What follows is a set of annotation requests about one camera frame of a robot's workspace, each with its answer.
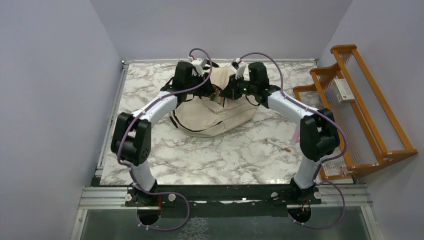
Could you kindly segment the pink highlighter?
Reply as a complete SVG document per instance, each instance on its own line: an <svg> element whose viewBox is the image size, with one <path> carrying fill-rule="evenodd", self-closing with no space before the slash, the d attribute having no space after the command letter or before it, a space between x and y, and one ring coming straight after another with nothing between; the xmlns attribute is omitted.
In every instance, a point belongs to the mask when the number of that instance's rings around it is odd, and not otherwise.
<svg viewBox="0 0 424 240"><path fill-rule="evenodd" d="M290 145L295 146L300 139L300 127L297 126L290 140Z"/></svg>

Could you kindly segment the cream canvas backpack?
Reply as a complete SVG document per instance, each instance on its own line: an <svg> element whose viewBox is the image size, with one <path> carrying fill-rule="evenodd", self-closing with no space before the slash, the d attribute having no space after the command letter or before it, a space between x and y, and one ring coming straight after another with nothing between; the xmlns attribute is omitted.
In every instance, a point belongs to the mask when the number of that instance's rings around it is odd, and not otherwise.
<svg viewBox="0 0 424 240"><path fill-rule="evenodd" d="M215 62L212 65L211 83L222 90L235 71L230 66L220 67ZM250 121L259 108L253 104L253 96L231 100L214 94L214 101L210 101L212 95L186 97L183 103L169 113L173 125L187 136L209 138Z"/></svg>

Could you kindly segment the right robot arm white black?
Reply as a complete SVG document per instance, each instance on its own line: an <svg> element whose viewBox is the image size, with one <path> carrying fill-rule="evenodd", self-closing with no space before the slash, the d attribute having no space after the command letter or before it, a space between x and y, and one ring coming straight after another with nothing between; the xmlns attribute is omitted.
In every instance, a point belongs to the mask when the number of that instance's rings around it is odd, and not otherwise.
<svg viewBox="0 0 424 240"><path fill-rule="evenodd" d="M229 77L228 85L220 96L232 100L254 96L259 105L280 113L299 127L299 146L303 157L284 196L296 204L302 203L312 194L323 161L340 145L333 113L327 108L306 105L282 88L271 85L262 62L246 65L239 59L234 60L231 66L235 74Z"/></svg>

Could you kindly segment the brown white marker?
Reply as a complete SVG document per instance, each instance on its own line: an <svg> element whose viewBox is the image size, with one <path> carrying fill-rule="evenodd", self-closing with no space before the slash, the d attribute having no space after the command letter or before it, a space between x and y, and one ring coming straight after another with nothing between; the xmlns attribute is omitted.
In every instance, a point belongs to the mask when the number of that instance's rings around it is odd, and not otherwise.
<svg viewBox="0 0 424 240"><path fill-rule="evenodd" d="M271 144L271 145L273 145L273 146L275 146L275 147L277 147L277 148L279 148L279 149L282 149L282 150L284 150L284 151L286 151L288 153L291 152L291 149L289 149L288 147L285 147L285 146L283 146L283 145L281 145L281 144L279 144L279 143L277 143L277 142L275 142L275 141L273 141L271 139L267 139L266 142L269 143L269 144Z"/></svg>

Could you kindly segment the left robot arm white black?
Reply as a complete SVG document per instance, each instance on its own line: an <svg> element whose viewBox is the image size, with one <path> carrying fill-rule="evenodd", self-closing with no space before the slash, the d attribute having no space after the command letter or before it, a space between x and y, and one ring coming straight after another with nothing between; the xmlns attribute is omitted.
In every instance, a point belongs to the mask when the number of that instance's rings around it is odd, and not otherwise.
<svg viewBox="0 0 424 240"><path fill-rule="evenodd" d="M212 73L218 65L210 60L197 58L190 62L179 61L174 75L160 89L158 95L146 106L134 113L122 112L116 119L110 149L117 162L127 167L144 205L157 200L157 180L153 177L148 157L151 152L153 126L169 112L179 107L187 95L208 97L212 87Z"/></svg>

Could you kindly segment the orange highlighter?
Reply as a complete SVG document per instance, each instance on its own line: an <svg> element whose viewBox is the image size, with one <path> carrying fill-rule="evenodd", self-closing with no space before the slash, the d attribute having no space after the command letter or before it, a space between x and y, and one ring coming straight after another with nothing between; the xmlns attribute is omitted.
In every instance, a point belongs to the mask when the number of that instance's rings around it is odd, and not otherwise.
<svg viewBox="0 0 424 240"><path fill-rule="evenodd" d="M213 85L213 88L214 88L214 91L217 95L219 95L221 93L221 89L218 86Z"/></svg>

